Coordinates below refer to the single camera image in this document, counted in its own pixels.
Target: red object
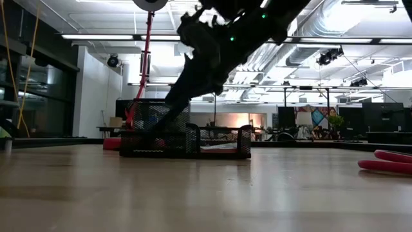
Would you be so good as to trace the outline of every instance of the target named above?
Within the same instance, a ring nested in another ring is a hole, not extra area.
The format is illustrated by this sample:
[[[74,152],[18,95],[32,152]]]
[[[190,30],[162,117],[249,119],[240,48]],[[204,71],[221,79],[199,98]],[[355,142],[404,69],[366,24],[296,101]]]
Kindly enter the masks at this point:
[[[376,150],[375,156],[376,158],[382,159],[382,160],[412,164],[412,157],[407,155],[406,153]]]
[[[402,173],[412,175],[412,157],[406,153],[395,151],[376,150],[375,156],[378,159],[387,160],[360,160],[358,165],[360,168],[373,171],[390,171],[394,173]]]
[[[142,70],[142,78],[140,80],[140,87],[139,91],[137,93],[136,98],[139,99],[142,96],[142,93],[145,88],[146,84],[146,75],[147,75],[147,54],[149,53],[149,47],[150,47],[150,36],[151,36],[151,30],[152,30],[152,22],[153,22],[153,17],[155,16],[154,12],[148,12],[147,13],[147,30],[146,30],[146,42],[144,46],[144,57],[143,57],[143,70]],[[133,128],[133,115],[135,114],[135,108],[133,105],[130,107],[130,112],[126,112],[126,128],[128,130],[132,130]]]
[[[143,70],[142,70],[142,79],[140,80],[140,88],[139,92],[137,93],[136,98],[139,99],[142,96],[143,90],[146,84],[146,70],[147,70],[147,54],[149,53],[149,46],[150,46],[150,35],[152,30],[152,21],[153,16],[155,13],[148,12],[147,13],[147,30],[146,30],[146,44],[144,46],[144,56],[143,56]]]
[[[376,160],[360,160],[358,161],[358,165],[360,168],[373,171],[390,171],[394,173],[412,175],[412,164]]]
[[[120,149],[120,138],[110,138],[104,139],[103,141],[103,150],[118,150]]]

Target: colorful artwork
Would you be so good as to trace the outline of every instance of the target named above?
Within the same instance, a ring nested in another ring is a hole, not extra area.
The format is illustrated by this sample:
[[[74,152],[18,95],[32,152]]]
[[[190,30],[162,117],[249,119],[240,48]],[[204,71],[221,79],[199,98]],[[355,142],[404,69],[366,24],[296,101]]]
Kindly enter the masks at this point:
[[[328,108],[318,107],[318,106],[300,106],[295,107],[295,118],[298,112],[310,112],[312,114],[312,123],[314,129],[316,127],[322,126],[322,128],[328,128]],[[337,115],[336,109],[330,107],[330,115]]]

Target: ductwork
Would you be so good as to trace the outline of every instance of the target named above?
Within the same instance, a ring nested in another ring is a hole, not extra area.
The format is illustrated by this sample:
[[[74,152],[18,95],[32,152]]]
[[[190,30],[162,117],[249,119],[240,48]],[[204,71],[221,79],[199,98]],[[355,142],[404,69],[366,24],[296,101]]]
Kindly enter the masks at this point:
[[[314,14],[298,28],[295,36],[301,37],[333,37],[342,36],[356,26],[366,15],[365,6],[343,5],[342,0],[326,0]],[[318,52],[320,48],[298,47],[284,44],[267,68],[273,66],[300,66],[307,58]]]

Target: cardboard box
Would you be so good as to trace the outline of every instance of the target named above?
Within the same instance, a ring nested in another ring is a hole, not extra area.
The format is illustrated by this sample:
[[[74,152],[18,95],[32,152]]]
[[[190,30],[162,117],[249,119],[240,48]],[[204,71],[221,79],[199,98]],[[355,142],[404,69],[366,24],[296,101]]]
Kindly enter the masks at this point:
[[[109,127],[122,127],[123,126],[123,119],[118,117],[110,117]]]

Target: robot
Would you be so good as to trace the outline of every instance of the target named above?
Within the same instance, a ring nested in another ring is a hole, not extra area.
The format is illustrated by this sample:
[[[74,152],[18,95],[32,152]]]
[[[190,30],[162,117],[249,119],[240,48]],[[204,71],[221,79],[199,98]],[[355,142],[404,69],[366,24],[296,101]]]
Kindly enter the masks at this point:
[[[310,0],[200,0],[202,7],[182,16],[178,35],[194,48],[193,58],[185,56],[185,66],[165,101],[173,109],[185,108],[190,99],[207,93],[219,95],[229,72],[247,62],[250,54],[272,38],[280,45],[289,24]],[[212,26],[199,21],[205,10],[214,8],[229,22]]]

